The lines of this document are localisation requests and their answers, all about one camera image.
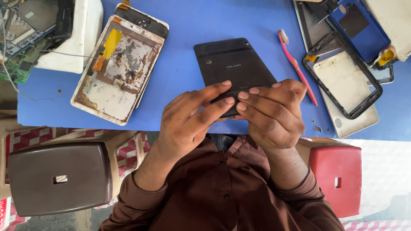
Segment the black tablet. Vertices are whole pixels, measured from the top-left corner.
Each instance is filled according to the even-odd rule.
[[[253,87],[271,87],[274,76],[245,38],[208,42],[194,46],[206,86],[230,80],[232,87],[211,103],[234,97],[236,103],[222,118],[238,115],[237,94]]]

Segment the blue table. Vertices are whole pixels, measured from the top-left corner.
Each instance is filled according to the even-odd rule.
[[[118,0],[102,0],[104,21],[114,12]],[[167,22],[170,35],[148,83],[140,106],[125,126],[119,126],[74,108],[70,98],[80,74],[34,69],[19,90],[32,101],[18,96],[18,122],[23,125],[98,129],[158,131],[165,105],[185,91],[204,87],[193,51],[195,44],[237,37],[247,38],[278,80],[298,79],[283,53],[277,30],[284,29],[290,39],[288,51],[300,60],[305,49],[296,13],[290,0],[151,0],[131,1],[142,12]],[[376,102],[378,124],[351,135],[350,139],[411,140],[411,59],[394,65],[395,81],[383,85]],[[306,125],[304,136],[335,137],[319,88],[308,72],[308,79],[319,106],[306,96],[301,109]],[[247,122],[227,120],[215,123],[210,132],[246,134]]]

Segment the toothbrush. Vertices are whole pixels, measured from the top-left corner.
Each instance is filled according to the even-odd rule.
[[[289,43],[287,35],[285,35],[285,32],[283,29],[278,31],[278,37],[280,38],[281,45],[283,46],[283,50],[285,55],[288,58],[288,61],[292,64],[294,69],[296,70],[298,77],[300,77],[301,82],[303,82],[305,85],[307,85],[307,94],[310,97],[311,101],[314,103],[315,106],[318,106],[317,100],[315,99],[314,93],[311,90],[311,87],[309,86],[307,79],[304,77],[304,74],[301,72],[300,67],[298,66],[297,61],[295,58],[293,58],[290,53],[287,51],[287,48],[285,47],[285,44]]]

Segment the brown shirt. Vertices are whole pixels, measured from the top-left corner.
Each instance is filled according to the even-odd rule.
[[[297,188],[275,188],[267,156],[246,136],[225,153],[204,139],[155,192],[138,188],[133,175],[100,230],[344,230],[311,170]]]

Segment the red stool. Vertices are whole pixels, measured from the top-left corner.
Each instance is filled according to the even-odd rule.
[[[312,142],[301,138],[296,148],[310,166],[337,217],[359,214],[361,148],[332,139]]]

